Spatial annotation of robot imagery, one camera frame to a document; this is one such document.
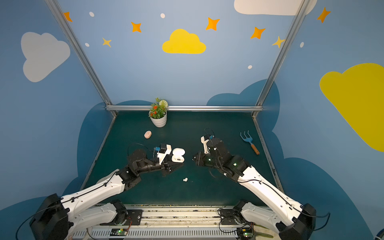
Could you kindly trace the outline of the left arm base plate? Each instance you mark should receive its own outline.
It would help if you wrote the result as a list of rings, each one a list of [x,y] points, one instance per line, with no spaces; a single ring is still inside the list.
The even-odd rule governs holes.
[[[139,226],[141,224],[143,210],[128,209],[127,213],[120,217],[117,215],[112,222],[100,224],[100,226]]]

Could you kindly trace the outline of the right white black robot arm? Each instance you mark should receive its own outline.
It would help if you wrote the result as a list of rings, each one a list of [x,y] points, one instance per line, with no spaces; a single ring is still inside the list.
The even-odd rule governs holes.
[[[204,151],[193,156],[196,165],[217,169],[247,188],[267,207],[241,202],[236,210],[242,218],[277,233],[282,240],[308,240],[316,228],[316,210],[291,199],[267,181],[250,163],[232,155],[219,138],[201,137]]]

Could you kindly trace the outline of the pink earbud charging case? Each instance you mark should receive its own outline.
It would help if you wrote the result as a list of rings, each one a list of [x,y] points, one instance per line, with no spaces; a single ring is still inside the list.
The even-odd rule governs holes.
[[[149,139],[151,136],[152,136],[152,132],[151,131],[146,131],[145,134],[144,134],[145,139]]]

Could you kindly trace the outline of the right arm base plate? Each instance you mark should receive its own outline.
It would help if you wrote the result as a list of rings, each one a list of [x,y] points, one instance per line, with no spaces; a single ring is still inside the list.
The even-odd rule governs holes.
[[[221,218],[222,225],[248,225],[251,222],[247,221],[241,212],[235,209],[218,209],[218,214]]]

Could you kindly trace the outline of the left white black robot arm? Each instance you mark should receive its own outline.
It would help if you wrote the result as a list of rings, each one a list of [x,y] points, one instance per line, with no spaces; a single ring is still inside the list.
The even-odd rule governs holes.
[[[142,149],[128,156],[128,164],[82,191],[59,197],[48,196],[30,221],[36,240],[67,240],[74,232],[99,224],[123,225],[129,219],[125,205],[118,200],[96,204],[135,187],[142,173],[162,171],[167,175],[184,164],[185,150],[156,147],[153,159]]]

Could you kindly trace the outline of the white earbud charging case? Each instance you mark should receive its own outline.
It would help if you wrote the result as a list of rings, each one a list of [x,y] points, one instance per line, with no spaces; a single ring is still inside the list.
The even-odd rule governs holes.
[[[182,148],[175,148],[172,151],[172,162],[183,163],[185,161],[184,154],[185,150]]]

